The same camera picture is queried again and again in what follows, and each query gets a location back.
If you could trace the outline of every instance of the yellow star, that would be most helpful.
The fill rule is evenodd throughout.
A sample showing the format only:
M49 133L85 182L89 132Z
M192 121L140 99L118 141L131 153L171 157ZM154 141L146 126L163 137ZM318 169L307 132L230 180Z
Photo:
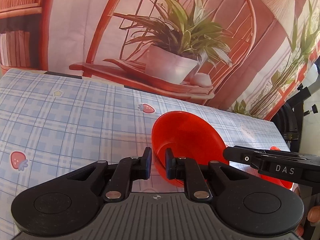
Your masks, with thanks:
M62 94L63 94L63 93L62 93L60 90L53 92L53 95L54 95L55 97L61 97Z

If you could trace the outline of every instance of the strawberry print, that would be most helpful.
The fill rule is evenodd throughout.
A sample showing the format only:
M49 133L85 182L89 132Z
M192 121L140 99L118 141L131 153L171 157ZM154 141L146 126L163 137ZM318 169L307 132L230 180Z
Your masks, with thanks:
M24 168L28 167L28 160L22 152L12 152L10 155L11 165L15 170L24 171Z
M152 114L155 112L155 109L152 106L149 106L148 104L140 104L138 106L138 109L146 114Z

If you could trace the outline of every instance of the flower pot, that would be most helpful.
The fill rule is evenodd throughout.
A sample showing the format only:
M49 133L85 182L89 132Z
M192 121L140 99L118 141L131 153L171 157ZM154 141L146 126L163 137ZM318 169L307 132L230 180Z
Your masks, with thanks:
M175 55L156 46L150 46L146 54L145 74L173 84L180 84L197 65L196 60Z

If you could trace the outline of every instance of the table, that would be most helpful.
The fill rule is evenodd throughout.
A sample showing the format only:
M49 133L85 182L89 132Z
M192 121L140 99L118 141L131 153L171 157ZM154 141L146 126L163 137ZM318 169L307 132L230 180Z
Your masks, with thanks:
M144 113L140 104L155 112ZM18 233L10 212L17 194L96 160L141 156L151 147L156 119L174 110L203 118L229 146L289 150L271 122L115 85L9 70L0 80L0 239ZM28 166L12 164L12 152L20 152L20 162L24 154ZM152 165L151 178L135 181L132 191L183 189L167 183Z

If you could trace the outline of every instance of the conical lamp shade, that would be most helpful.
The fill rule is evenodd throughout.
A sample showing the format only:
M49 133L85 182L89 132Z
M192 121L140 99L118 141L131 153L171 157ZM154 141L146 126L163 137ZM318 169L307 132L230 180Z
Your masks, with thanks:
M295 0L262 0L282 25L290 40L294 22Z

